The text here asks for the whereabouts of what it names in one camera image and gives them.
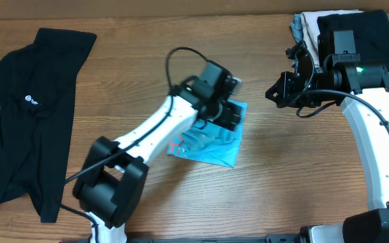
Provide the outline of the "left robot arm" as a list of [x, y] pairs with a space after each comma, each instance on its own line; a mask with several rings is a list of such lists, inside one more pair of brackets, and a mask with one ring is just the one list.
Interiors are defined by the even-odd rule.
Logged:
[[170, 88], [160, 108], [133, 131], [91, 146], [83, 168], [69, 178], [92, 226], [90, 242], [126, 242], [124, 227], [145, 186], [152, 161], [198, 120], [235, 130], [242, 108], [229, 102], [241, 79], [208, 61], [200, 76]]

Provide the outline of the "light blue printed t-shirt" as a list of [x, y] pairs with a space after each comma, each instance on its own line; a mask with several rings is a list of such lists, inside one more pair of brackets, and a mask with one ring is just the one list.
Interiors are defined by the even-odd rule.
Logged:
[[230, 131], [202, 120], [190, 130], [175, 137], [168, 145], [167, 154], [224, 167], [234, 167], [242, 142], [243, 123]]

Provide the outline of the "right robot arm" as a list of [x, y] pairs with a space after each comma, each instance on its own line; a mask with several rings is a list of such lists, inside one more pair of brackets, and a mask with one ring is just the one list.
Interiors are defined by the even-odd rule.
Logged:
[[320, 66], [305, 42], [286, 50], [292, 70], [265, 96], [279, 108], [314, 113], [337, 105], [351, 127], [365, 174], [367, 211], [331, 225], [309, 225], [297, 234], [268, 235], [268, 242], [389, 242], [389, 73], [363, 61], [350, 30], [318, 38]]

